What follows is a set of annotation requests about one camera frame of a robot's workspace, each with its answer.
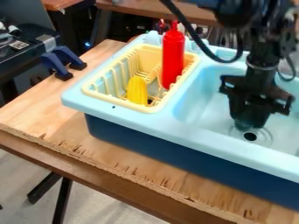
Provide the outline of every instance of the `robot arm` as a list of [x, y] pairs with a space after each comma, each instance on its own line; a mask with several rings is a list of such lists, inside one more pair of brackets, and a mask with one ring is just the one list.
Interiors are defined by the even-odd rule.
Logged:
[[[185, 16], [171, 0], [160, 0], [193, 34]], [[220, 93], [229, 98], [231, 117], [240, 130], [262, 128], [271, 114], [290, 113], [295, 97], [275, 84], [280, 59], [296, 50], [296, 6], [290, 0], [189, 0], [200, 8], [213, 11], [226, 28], [246, 32], [252, 47], [247, 57], [245, 76], [222, 75]], [[217, 58], [205, 49], [197, 35], [194, 41], [210, 58], [218, 62], [234, 62], [243, 52], [242, 37], [238, 36], [236, 57], [229, 61]]]

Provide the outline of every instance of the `dish rack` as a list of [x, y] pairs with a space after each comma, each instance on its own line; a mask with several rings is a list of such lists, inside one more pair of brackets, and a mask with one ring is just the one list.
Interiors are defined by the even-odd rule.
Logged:
[[[161, 83], [162, 56], [161, 46], [135, 45], [84, 82], [81, 91], [84, 95], [115, 105], [143, 113], [156, 113], [167, 104], [200, 62], [197, 54], [186, 52], [182, 75], [170, 85], [170, 90], [166, 90]], [[127, 98], [129, 79], [134, 75], [142, 77], [147, 84], [147, 105], [133, 103]]]

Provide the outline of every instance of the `wooden table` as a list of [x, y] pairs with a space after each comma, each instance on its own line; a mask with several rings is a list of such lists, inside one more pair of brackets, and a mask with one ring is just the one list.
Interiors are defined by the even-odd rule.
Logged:
[[[88, 134], [83, 114], [60, 95], [123, 46], [105, 40], [81, 57], [86, 70], [70, 70], [73, 79], [51, 76], [1, 108], [0, 148], [171, 223], [298, 224], [299, 213]], [[80, 161], [88, 149], [98, 164]]]
[[84, 0], [42, 0], [48, 11], [61, 11]]
[[[195, 4], [180, 3], [176, 5], [187, 16], [190, 22], [199, 25], [216, 25], [214, 15], [207, 11], [201, 10]], [[96, 5], [103, 10], [119, 11], [128, 14], [134, 14], [150, 18], [168, 18], [176, 19], [170, 11], [157, 0], [124, 0], [117, 4], [112, 4], [111, 0], [96, 0]]]

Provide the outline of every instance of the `toy sink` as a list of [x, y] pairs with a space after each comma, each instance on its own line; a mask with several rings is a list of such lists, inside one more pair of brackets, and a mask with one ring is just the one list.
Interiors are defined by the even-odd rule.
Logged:
[[[129, 79], [123, 71], [132, 75], [129, 64], [122, 69], [115, 62], [126, 64], [132, 49], [141, 46], [161, 52], [161, 36], [154, 31], [140, 36], [62, 95], [64, 105], [85, 113], [91, 135], [299, 210], [299, 80], [276, 80], [298, 99], [290, 116], [272, 115], [263, 129], [244, 133], [234, 127], [228, 99], [218, 91], [220, 75], [245, 74], [247, 53], [223, 65], [187, 39], [182, 77], [170, 91], [159, 92], [158, 99], [137, 107], [126, 99], [123, 84]], [[216, 46], [210, 49], [223, 59], [235, 54]], [[152, 85], [160, 91], [161, 53], [156, 58], [144, 79], [149, 89]], [[133, 74], [144, 74], [146, 69], [139, 70]], [[121, 78], [115, 83], [117, 75]]]

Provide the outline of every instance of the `black stand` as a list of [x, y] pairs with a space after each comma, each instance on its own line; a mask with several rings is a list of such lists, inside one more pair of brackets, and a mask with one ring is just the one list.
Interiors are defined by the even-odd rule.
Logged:
[[27, 198], [31, 204], [37, 203], [59, 180], [61, 176], [51, 172], [44, 178], [32, 191], [27, 194]]
[[63, 220], [65, 218], [66, 214], [66, 207], [67, 202], [70, 196], [70, 192], [72, 189], [72, 180], [68, 178], [63, 178], [60, 191], [59, 191], [59, 197], [57, 200], [56, 208], [55, 208], [55, 214], [53, 217], [52, 224], [62, 224]]
[[[33, 205], [37, 203], [59, 180], [61, 176], [51, 172], [46, 178], [43, 179], [30, 193], [27, 194], [28, 200]], [[53, 216], [52, 224], [62, 224], [66, 214], [67, 202], [72, 190], [72, 180], [63, 178], [59, 190], [59, 196]]]

